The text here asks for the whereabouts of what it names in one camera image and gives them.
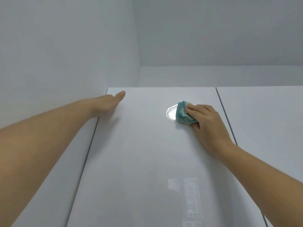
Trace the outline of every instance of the folded cloth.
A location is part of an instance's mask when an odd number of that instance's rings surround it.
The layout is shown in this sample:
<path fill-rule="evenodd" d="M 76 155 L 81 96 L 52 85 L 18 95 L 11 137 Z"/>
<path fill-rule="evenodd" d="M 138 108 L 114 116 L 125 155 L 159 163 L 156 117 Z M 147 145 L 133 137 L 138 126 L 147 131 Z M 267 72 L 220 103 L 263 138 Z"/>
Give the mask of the folded cloth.
<path fill-rule="evenodd" d="M 185 108 L 187 108 L 187 105 L 189 105 L 189 104 L 191 104 L 191 103 L 185 102 L 185 101 L 179 102 L 178 107 L 177 107 L 177 111 L 176 111 L 176 119 L 180 123 L 184 123 L 184 124 L 187 124 L 187 125 L 198 122 L 193 117 L 191 117 L 189 114 L 187 114 L 187 112 L 185 111 Z"/>

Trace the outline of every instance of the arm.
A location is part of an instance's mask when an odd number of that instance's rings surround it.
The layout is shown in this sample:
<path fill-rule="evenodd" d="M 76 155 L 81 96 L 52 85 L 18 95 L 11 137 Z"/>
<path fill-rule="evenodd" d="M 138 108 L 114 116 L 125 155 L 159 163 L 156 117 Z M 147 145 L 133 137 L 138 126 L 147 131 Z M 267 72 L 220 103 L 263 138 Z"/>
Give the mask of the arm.
<path fill-rule="evenodd" d="M 189 105 L 195 133 L 206 149 L 239 180 L 275 227 L 303 225 L 303 183 L 245 152 L 231 141 L 220 115 L 209 105 Z"/>
<path fill-rule="evenodd" d="M 0 226 L 13 224 L 80 128 L 124 96 L 81 100 L 0 130 Z"/>

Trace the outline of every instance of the wall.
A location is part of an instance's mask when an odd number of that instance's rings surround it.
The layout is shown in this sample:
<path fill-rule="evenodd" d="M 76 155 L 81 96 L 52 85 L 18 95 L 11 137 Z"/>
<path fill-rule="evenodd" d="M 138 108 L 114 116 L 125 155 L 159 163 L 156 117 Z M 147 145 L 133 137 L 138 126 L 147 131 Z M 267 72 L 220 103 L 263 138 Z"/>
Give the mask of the wall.
<path fill-rule="evenodd" d="M 0 0 L 0 127 L 138 84 L 132 0 Z M 14 223 L 66 226 L 95 129 L 71 142 Z"/>
<path fill-rule="evenodd" d="M 142 67 L 139 87 L 303 85 L 303 66 Z"/>
<path fill-rule="evenodd" d="M 142 66 L 303 65 L 303 0 L 134 0 Z"/>

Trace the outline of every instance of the cabinet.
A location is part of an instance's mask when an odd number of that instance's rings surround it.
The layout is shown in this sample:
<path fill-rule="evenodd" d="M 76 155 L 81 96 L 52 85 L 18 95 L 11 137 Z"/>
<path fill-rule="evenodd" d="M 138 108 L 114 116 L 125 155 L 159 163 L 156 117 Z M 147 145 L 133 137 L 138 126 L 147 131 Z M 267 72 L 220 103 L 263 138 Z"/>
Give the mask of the cabinet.
<path fill-rule="evenodd" d="M 179 101 L 210 104 L 231 131 L 215 88 L 126 90 L 100 118 L 68 226 L 264 226 L 237 179 L 174 121 Z"/>
<path fill-rule="evenodd" d="M 217 90 L 238 145 L 303 182 L 303 86 Z"/>

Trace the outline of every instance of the person's left arm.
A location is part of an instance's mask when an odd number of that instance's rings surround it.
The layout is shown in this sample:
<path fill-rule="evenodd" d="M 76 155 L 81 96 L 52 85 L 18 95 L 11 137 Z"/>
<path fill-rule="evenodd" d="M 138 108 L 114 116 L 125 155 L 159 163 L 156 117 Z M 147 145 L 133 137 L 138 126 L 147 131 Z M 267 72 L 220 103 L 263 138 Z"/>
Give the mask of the person's left arm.
<path fill-rule="evenodd" d="M 13 224 L 80 128 L 124 96 L 77 101 L 0 130 L 0 226 Z"/>

